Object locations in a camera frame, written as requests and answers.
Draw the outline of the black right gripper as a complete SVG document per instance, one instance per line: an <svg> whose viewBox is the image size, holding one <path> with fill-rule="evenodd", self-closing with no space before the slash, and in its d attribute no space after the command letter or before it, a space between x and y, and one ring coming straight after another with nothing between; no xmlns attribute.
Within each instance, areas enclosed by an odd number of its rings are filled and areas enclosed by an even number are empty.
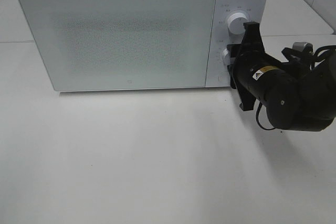
<svg viewBox="0 0 336 224"><path fill-rule="evenodd" d="M284 73L280 61L266 54L259 23L244 23L245 33L240 44L227 46L231 65L227 66L230 87L236 89L243 111L254 109L255 101L267 104L268 92Z"/></svg>

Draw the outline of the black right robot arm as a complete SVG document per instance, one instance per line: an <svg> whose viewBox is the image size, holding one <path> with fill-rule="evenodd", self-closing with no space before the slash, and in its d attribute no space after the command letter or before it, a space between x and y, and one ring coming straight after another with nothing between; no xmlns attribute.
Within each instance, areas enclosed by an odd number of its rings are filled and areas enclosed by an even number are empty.
<svg viewBox="0 0 336 224"><path fill-rule="evenodd" d="M314 49L308 42L285 47L281 62L266 53L259 23L244 23L239 44L227 46L231 88L240 108L266 108L272 129L319 132L335 119L335 46Z"/></svg>

